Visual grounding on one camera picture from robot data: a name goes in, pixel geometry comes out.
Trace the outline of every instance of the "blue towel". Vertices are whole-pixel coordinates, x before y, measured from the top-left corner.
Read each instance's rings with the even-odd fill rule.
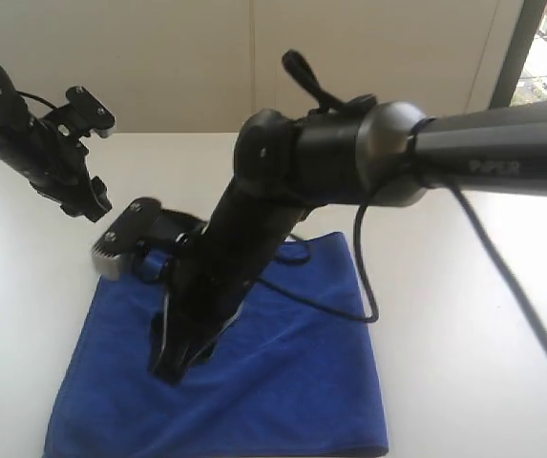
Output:
[[[309,242],[301,267],[263,276],[362,314],[340,233]],[[300,257],[288,243],[281,253]],[[179,386],[146,370],[160,286],[101,280],[54,404],[45,458],[382,456],[388,451],[367,327],[257,285],[212,360]]]

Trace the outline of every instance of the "wall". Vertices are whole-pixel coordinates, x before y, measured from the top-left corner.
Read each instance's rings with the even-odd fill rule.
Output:
[[[521,0],[0,0],[0,64],[60,103],[85,85],[125,132],[236,131],[312,103],[280,65],[303,51],[343,97],[435,115],[486,108]]]

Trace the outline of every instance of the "table surface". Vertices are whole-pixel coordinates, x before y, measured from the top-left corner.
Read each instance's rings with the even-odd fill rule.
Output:
[[[91,243],[141,196],[207,218],[234,139],[91,140],[90,170],[115,206],[95,225],[65,217],[0,163],[0,458],[40,456],[95,291]],[[547,198],[471,199],[547,323]],[[318,210],[297,233],[350,237],[354,211]],[[389,456],[547,456],[547,360],[455,201],[434,191],[407,209],[371,209],[364,232]]]

